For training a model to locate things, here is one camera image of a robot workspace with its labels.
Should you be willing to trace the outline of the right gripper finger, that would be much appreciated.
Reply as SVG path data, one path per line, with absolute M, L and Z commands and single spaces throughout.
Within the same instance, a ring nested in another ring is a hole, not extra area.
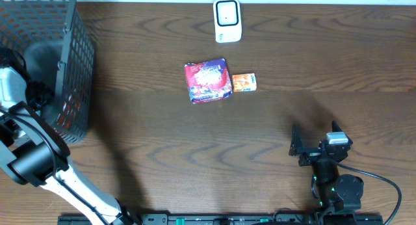
M 332 132 L 343 132 L 343 130 L 340 128 L 339 124 L 335 120 L 333 120 L 331 124 Z
M 291 145 L 289 148 L 289 155 L 299 156 L 302 154 L 303 150 L 304 150 L 304 144 L 302 142 L 300 130 L 297 128 L 296 125 L 293 125 Z

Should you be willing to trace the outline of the orange juice carton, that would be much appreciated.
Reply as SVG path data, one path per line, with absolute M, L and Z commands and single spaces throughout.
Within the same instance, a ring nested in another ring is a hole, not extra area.
M 254 73 L 232 75 L 234 92 L 251 92 L 257 90 L 257 81 Z

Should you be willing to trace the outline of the red purple snack bag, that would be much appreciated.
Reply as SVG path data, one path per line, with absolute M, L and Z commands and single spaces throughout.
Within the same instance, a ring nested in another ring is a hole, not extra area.
M 233 87 L 226 60 L 215 59 L 184 66 L 190 101 L 207 103 L 229 97 Z

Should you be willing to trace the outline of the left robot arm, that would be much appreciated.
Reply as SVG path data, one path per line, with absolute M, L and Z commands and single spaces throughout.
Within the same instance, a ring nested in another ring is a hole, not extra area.
M 75 167 L 68 145 L 38 115 L 53 96 L 45 84 L 31 79 L 20 53 L 1 47 L 1 169 L 20 185 L 57 194 L 92 224 L 140 224 Z

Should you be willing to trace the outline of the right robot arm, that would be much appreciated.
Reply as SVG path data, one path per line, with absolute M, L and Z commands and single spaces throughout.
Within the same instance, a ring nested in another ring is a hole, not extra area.
M 313 169 L 311 190 L 322 211 L 314 214 L 317 224 L 358 224 L 356 211 L 361 208 L 363 180 L 351 174 L 340 174 L 338 164 L 348 157 L 352 140 L 337 122 L 316 148 L 305 147 L 300 130 L 293 126 L 289 155 L 298 157 L 300 166 Z

